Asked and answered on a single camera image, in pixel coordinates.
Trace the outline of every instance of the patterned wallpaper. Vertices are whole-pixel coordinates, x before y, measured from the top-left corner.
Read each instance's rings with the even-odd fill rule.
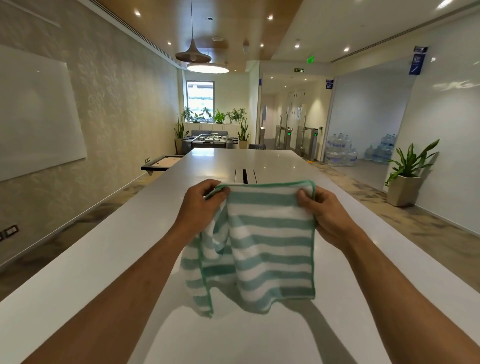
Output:
[[[87,159],[0,183],[0,264],[128,184],[147,158],[175,152],[177,69],[76,0],[0,2],[0,44],[66,62]]]

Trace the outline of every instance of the plant pot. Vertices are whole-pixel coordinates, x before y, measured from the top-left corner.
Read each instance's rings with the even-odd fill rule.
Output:
[[[177,151],[177,155],[179,155],[179,156],[183,156],[182,140],[183,139],[175,139],[175,149]]]
[[[388,185],[387,202],[393,206],[414,205],[417,201],[423,178],[398,176]]]

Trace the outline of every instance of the striped towel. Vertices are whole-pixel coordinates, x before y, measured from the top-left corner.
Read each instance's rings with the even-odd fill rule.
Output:
[[[315,219],[298,207],[297,191],[313,196],[312,181],[227,184],[231,192],[212,223],[185,247],[181,266],[198,309],[213,314],[210,288],[227,284],[237,304],[267,313],[286,299],[313,299]]]

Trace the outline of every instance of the hand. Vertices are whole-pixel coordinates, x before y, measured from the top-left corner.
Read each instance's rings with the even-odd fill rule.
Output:
[[[226,187],[205,201],[204,196],[219,184],[220,181],[205,180],[190,187],[185,194],[177,219],[172,226],[172,230],[180,232],[187,238],[188,241],[185,244],[188,244],[212,222],[216,211],[230,194],[230,189]]]
[[[303,190],[298,191],[297,198],[299,206],[315,215],[319,234],[342,252],[352,240],[365,234],[332,192],[316,186],[315,201]]]

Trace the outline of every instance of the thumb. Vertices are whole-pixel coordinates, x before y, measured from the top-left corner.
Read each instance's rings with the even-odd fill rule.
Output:
[[[304,190],[300,190],[297,192],[297,198],[300,207],[306,208],[307,210],[316,215],[320,214],[320,204],[308,197]]]
[[[211,199],[207,201],[207,203],[213,207],[215,210],[220,207],[222,202],[224,202],[228,195],[230,194],[230,189],[228,187],[225,187],[223,190],[221,190],[219,193],[215,194]]]

